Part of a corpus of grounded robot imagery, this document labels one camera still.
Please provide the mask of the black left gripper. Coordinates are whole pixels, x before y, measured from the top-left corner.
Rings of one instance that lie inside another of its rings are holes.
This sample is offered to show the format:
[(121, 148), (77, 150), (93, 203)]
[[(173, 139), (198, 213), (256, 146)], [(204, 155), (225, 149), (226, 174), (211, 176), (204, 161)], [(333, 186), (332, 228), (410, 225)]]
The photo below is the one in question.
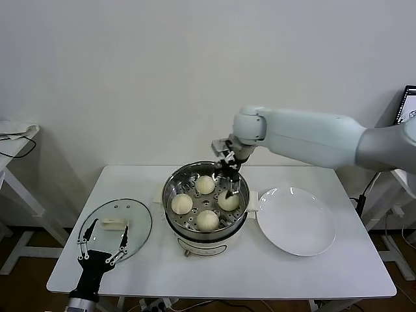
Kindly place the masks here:
[(82, 232), (77, 239), (80, 254), (79, 264), (83, 269), (73, 293), (98, 293), (101, 279), (104, 273), (112, 270), (115, 264), (127, 253), (129, 225), (125, 226), (118, 251), (115, 254), (97, 250), (88, 251), (88, 242), (92, 236), (98, 219), (95, 218), (91, 225)]

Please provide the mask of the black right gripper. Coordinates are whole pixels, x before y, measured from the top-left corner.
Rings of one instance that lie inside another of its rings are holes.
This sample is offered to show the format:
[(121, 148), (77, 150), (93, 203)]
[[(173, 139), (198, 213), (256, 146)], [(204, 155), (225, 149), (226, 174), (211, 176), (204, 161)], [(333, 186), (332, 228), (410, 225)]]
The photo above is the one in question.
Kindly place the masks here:
[(216, 154), (216, 169), (226, 169), (228, 190), (226, 199), (239, 193), (241, 165), (246, 163), (252, 154), (252, 146), (238, 142), (226, 142), (227, 151), (220, 151)]

